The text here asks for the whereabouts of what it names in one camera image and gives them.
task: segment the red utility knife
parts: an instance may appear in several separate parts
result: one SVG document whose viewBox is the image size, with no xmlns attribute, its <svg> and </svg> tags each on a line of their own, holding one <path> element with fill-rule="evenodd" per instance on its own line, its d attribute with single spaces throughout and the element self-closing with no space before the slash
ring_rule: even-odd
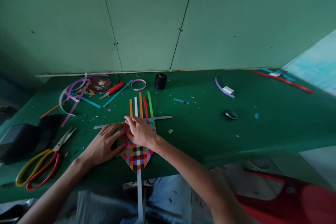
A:
<svg viewBox="0 0 336 224">
<path fill-rule="evenodd" d="M 106 96 L 112 94 L 113 92 L 117 91 L 118 89 L 122 88 L 124 85 L 123 82 L 120 82 L 119 84 L 115 85 L 113 88 L 111 88 L 106 94 L 104 94 L 100 99 L 105 98 Z"/>
</svg>

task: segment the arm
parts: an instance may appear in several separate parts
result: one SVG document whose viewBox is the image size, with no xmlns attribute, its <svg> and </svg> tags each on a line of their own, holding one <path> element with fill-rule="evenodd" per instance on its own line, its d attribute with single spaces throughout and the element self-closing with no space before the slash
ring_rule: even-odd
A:
<svg viewBox="0 0 336 224">
<path fill-rule="evenodd" d="M 115 157 L 125 147 L 120 145 L 114 151 L 111 146 L 124 131 L 112 133 L 122 124 L 105 126 L 92 140 L 86 150 L 76 158 L 63 175 L 22 217 L 19 224 L 54 223 L 71 191 L 84 175 L 95 165 Z"/>
<path fill-rule="evenodd" d="M 217 184 L 204 166 L 156 135 L 142 118 L 125 116 L 125 119 L 132 132 L 127 132 L 128 138 L 134 144 L 150 148 L 174 166 L 208 204 L 214 223 L 252 223 L 231 190 Z"/>
</svg>

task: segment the hand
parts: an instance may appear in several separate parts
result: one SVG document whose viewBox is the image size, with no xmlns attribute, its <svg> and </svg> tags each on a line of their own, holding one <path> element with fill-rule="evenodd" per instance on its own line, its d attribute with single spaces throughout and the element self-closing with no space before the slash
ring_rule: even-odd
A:
<svg viewBox="0 0 336 224">
<path fill-rule="evenodd" d="M 111 150 L 112 144 L 118 137 L 123 135 L 125 131 L 121 130 L 114 135 L 112 134 L 122 125 L 122 123 L 106 125 L 78 158 L 88 163 L 90 167 L 93 167 L 115 157 L 123 150 L 125 144 L 123 143 L 115 150 Z"/>
<path fill-rule="evenodd" d="M 131 132 L 126 132 L 127 137 L 137 145 L 147 147 L 155 152 L 156 144 L 160 137 L 154 133 L 150 126 L 141 118 L 125 116 L 125 123 L 129 125 Z"/>
</svg>

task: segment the green wall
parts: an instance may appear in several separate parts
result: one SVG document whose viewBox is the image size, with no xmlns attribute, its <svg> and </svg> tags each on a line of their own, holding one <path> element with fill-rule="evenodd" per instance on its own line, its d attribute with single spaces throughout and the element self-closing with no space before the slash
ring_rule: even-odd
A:
<svg viewBox="0 0 336 224">
<path fill-rule="evenodd" d="M 0 75 L 282 67 L 335 16 L 336 0 L 0 0 Z"/>
</svg>

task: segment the blue paper strip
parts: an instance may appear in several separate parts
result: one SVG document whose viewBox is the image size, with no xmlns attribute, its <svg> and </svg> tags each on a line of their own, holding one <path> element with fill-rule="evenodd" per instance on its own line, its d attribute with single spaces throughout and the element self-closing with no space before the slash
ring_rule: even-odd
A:
<svg viewBox="0 0 336 224">
<path fill-rule="evenodd" d="M 179 99 L 176 99 L 176 98 L 174 98 L 174 100 L 175 100 L 175 101 L 178 101 L 178 102 L 182 102 L 182 103 L 189 104 L 189 102 L 187 102 L 187 101 L 182 101 L 182 100 L 179 100 Z"/>
<path fill-rule="evenodd" d="M 276 72 L 278 72 L 279 74 L 281 74 L 286 80 L 294 82 L 295 79 L 289 77 L 288 75 L 284 74 L 283 72 L 281 72 L 280 70 L 277 70 Z"/>
<path fill-rule="evenodd" d="M 267 68 L 259 68 L 260 70 L 263 70 L 263 71 L 266 71 L 266 72 L 269 72 L 269 73 L 273 73 L 273 71 L 272 70 L 269 70 L 269 69 L 267 69 Z"/>
<path fill-rule="evenodd" d="M 103 107 L 106 107 L 118 94 L 120 94 L 126 87 L 128 87 L 132 81 L 133 80 L 130 80 L 122 89 L 119 90 L 118 93 L 116 93 L 107 103 L 105 103 Z"/>
<path fill-rule="evenodd" d="M 97 107 L 97 108 L 99 108 L 99 109 L 101 108 L 100 105 L 98 105 L 97 103 L 94 103 L 93 101 L 90 101 L 90 100 L 84 98 L 83 96 L 82 96 L 80 99 L 83 100 L 83 101 L 85 101 L 85 102 L 90 103 L 91 105 L 93 105 L 93 106 L 95 106 L 95 107 Z"/>
</svg>

